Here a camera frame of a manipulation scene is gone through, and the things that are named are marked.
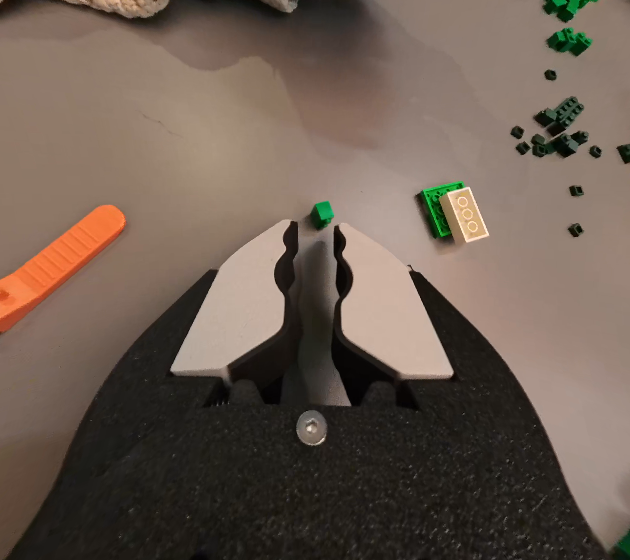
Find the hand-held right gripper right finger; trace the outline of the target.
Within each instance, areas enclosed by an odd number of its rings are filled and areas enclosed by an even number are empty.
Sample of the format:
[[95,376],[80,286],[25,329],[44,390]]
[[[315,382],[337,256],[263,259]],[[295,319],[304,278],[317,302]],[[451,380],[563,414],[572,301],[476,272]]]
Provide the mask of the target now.
[[332,358],[352,406],[374,383],[394,399],[415,382],[448,381],[454,369],[414,284],[395,255],[347,223],[334,228],[338,299]]

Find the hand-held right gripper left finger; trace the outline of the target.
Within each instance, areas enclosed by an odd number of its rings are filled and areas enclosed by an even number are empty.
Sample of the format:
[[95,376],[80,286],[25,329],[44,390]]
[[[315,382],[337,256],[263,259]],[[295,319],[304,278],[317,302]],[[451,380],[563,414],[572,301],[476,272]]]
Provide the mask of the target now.
[[284,219],[219,268],[170,367],[177,377],[216,377],[227,389],[254,383],[266,404],[279,404],[301,334],[292,303],[299,228]]

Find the small green lego brick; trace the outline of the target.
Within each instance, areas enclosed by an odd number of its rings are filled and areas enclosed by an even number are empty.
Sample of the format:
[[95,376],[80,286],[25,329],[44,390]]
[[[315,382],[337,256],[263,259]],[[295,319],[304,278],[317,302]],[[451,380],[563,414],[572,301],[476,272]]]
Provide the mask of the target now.
[[311,223],[317,230],[327,227],[335,217],[329,201],[316,203],[310,213]]

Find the pile of green lego bricks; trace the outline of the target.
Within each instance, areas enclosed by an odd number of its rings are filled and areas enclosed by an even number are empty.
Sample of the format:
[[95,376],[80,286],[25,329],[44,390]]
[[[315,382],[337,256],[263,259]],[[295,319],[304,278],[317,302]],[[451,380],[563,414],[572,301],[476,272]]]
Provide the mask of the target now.
[[547,15],[555,15],[563,23],[569,23],[587,4],[599,0],[543,0],[542,10]]
[[554,32],[546,40],[547,47],[559,53],[570,53],[574,57],[590,49],[593,39],[585,32],[575,32],[573,28],[563,28]]

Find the orange lego brick separator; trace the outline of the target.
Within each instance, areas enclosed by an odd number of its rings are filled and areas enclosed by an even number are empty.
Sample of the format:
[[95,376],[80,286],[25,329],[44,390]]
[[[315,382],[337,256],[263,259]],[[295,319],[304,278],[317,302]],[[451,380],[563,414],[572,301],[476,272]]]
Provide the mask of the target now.
[[92,210],[13,273],[1,279],[1,333],[108,247],[123,231],[126,217],[114,205]]

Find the green plate with white brick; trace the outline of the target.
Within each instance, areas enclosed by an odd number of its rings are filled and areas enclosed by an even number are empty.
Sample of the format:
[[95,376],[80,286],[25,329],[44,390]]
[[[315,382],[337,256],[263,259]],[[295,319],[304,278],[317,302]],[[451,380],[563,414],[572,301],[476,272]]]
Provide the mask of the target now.
[[452,237],[457,244],[469,244],[490,236],[472,190],[464,182],[425,188],[416,199],[434,239]]

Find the pile of dark green bricks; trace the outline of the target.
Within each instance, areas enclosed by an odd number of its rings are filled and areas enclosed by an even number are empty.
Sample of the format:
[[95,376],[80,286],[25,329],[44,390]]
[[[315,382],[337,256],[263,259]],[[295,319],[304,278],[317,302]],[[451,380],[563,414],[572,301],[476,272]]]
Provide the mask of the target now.
[[524,127],[516,125],[510,130],[510,135],[518,141],[516,152],[519,155],[532,154],[540,159],[548,156],[567,159],[587,147],[591,156],[599,158],[602,150],[596,145],[589,146],[589,132],[571,130],[584,110],[584,104],[575,96],[562,100],[556,107],[541,109],[532,118],[540,129],[539,133],[526,139]]

